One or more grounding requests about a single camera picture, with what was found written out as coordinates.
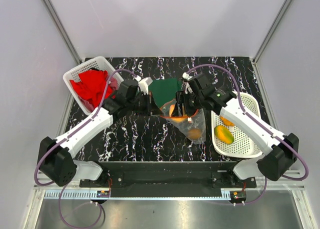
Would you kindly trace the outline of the white laundry basket left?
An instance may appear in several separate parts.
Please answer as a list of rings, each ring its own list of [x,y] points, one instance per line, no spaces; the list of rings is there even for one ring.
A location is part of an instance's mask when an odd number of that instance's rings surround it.
[[[110,75],[113,73],[113,71],[115,71],[114,67],[107,61],[107,59],[105,59],[102,56],[97,56],[93,59],[90,59],[76,67],[74,67],[73,69],[67,71],[64,75],[63,75],[63,80],[66,84],[66,86],[68,87],[68,89],[70,90],[72,96],[74,97],[75,101],[78,103],[78,105],[80,106],[80,108],[82,109],[82,111],[84,112],[84,114],[89,115],[92,112],[89,112],[83,105],[83,103],[80,101],[80,99],[78,98],[78,95],[76,94],[76,92],[74,91],[74,89],[72,88],[72,85],[70,83],[70,80],[74,80],[75,82],[79,82],[80,78],[79,78],[79,74],[85,71],[88,71],[90,69],[96,69],[96,70],[100,70],[100,71],[107,71],[108,72],[108,77],[110,77]]]

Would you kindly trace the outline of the left aluminium frame post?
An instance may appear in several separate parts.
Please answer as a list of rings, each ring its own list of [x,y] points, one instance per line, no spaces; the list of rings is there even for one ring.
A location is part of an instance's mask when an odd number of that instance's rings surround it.
[[[79,56],[75,46],[73,45],[64,25],[62,24],[62,21],[58,15],[58,13],[56,12],[56,9],[52,3],[51,0],[41,0],[46,8],[46,10],[48,11],[50,18],[52,20],[52,22],[54,23],[56,29],[58,30],[65,46],[67,47],[68,51],[71,54],[71,57],[73,58],[73,60],[75,61],[75,63],[77,65],[79,65],[82,62],[81,57]]]

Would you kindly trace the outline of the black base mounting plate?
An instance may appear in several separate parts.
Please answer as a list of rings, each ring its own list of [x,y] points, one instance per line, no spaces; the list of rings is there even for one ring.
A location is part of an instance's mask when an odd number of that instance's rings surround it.
[[[134,184],[202,184],[214,188],[246,188],[246,182],[232,174],[235,162],[102,162],[107,170],[104,184],[81,180],[81,188],[106,188],[116,183],[117,188]]]

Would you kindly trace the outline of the right aluminium frame post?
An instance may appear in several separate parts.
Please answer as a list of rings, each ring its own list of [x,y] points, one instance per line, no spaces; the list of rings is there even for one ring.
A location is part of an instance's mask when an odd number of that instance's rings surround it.
[[[282,22],[282,19],[285,17],[287,11],[289,10],[291,4],[294,0],[284,0],[282,6],[280,7],[275,19],[273,20],[266,36],[264,37],[259,49],[257,50],[257,53],[252,58],[252,61],[254,64],[256,64],[259,59],[261,58],[263,52],[267,48],[269,42],[271,41],[273,35],[275,34],[276,30],[278,29],[280,23]]]

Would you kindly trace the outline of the orange toy fried snack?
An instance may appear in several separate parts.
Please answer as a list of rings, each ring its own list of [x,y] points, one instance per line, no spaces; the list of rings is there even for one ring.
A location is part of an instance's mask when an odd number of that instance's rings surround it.
[[[222,116],[220,116],[219,118],[225,126],[227,126],[227,127],[234,127],[235,126],[235,124],[233,122],[229,121],[228,119],[226,119]]]

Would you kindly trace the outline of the folded green cloth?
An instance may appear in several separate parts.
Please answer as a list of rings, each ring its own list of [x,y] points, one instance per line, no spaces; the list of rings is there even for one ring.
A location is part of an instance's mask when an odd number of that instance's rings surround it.
[[[176,98],[176,92],[182,88],[182,82],[176,78],[154,80],[149,86],[156,106],[160,109],[164,104]]]

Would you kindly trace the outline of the clear zip top bag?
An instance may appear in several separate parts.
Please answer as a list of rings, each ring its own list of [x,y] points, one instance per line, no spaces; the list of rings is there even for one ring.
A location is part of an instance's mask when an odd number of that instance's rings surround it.
[[[184,136],[187,138],[187,133],[190,129],[198,128],[202,131],[202,136],[199,140],[190,140],[193,144],[198,145],[202,144],[206,140],[206,122],[205,122],[205,113],[203,109],[199,109],[196,113],[192,116],[187,116],[187,120],[181,123],[173,122],[169,119],[169,109],[170,105],[175,105],[176,100],[173,99],[166,104],[164,104],[160,110],[162,111],[162,117],[170,122],[174,127],[176,127]]]

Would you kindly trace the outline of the brown toy orange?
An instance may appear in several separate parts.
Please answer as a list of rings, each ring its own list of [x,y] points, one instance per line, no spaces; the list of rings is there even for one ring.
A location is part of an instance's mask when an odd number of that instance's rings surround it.
[[[199,128],[192,128],[187,132],[187,138],[191,141],[199,140],[202,137],[202,130]]]

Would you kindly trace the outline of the orange toy peach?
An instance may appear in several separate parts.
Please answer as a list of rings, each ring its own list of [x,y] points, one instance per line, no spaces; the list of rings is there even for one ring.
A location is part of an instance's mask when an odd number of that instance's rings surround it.
[[[187,120],[185,114],[179,114],[178,107],[175,104],[170,105],[169,107],[169,119],[175,123],[182,123]]]

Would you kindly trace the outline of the red cloth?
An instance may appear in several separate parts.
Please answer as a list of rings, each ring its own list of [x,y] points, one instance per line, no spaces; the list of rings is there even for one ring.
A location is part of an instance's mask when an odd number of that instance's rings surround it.
[[[106,70],[92,68],[79,75],[80,81],[70,80],[71,86],[85,107],[92,112],[102,100],[107,80]]]

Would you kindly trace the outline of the white perforated tray basket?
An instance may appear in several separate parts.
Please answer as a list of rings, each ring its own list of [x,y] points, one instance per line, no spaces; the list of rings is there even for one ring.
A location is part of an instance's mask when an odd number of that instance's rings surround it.
[[[240,92],[241,102],[246,110],[250,110],[253,114],[261,118],[260,108],[258,101],[250,94]],[[218,139],[214,133],[216,126],[226,127],[234,138],[232,144],[226,144]],[[251,159],[262,155],[259,147],[237,126],[226,126],[216,115],[211,111],[211,135],[212,143],[215,151],[225,157]]]

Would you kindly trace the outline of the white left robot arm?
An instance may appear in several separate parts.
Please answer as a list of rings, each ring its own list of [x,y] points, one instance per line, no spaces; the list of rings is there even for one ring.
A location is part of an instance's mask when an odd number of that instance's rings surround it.
[[[90,180],[103,187],[108,182],[107,169],[98,162],[75,160],[75,156],[91,139],[129,113],[143,116],[159,115],[149,93],[150,77],[140,81],[124,80],[119,88],[103,101],[77,126],[55,139],[44,138],[40,143],[37,171],[41,171],[59,187],[73,180]]]

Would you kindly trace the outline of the aluminium front rail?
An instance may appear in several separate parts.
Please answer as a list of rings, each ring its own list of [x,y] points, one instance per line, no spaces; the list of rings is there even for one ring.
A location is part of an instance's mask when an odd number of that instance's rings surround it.
[[[250,179],[246,188],[214,188],[204,184],[132,184],[116,187],[78,187],[72,183],[66,189],[61,187],[43,188],[45,199],[64,200],[164,200],[164,201],[229,201],[234,193],[242,191],[262,193],[265,180],[262,177]]]

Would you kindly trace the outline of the yellow green toy mango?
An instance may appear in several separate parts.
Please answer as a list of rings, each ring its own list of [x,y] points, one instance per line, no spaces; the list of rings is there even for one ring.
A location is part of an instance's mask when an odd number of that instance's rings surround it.
[[[223,125],[218,125],[214,128],[214,135],[220,141],[228,145],[232,144],[235,141],[234,136],[231,134],[229,129]]]

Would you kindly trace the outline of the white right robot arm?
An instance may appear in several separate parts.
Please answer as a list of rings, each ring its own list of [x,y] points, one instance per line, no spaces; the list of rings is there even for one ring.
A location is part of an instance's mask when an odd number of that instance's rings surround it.
[[[175,116],[182,109],[187,114],[197,109],[212,111],[232,122],[262,152],[260,158],[242,160],[234,166],[227,174],[230,186],[239,187],[245,179],[257,176],[277,181],[297,161],[299,138],[295,134],[285,135],[273,128],[242,105],[240,94],[224,87],[216,89],[204,74],[189,76],[184,73],[182,77],[189,88],[176,93],[179,108],[173,113]]]

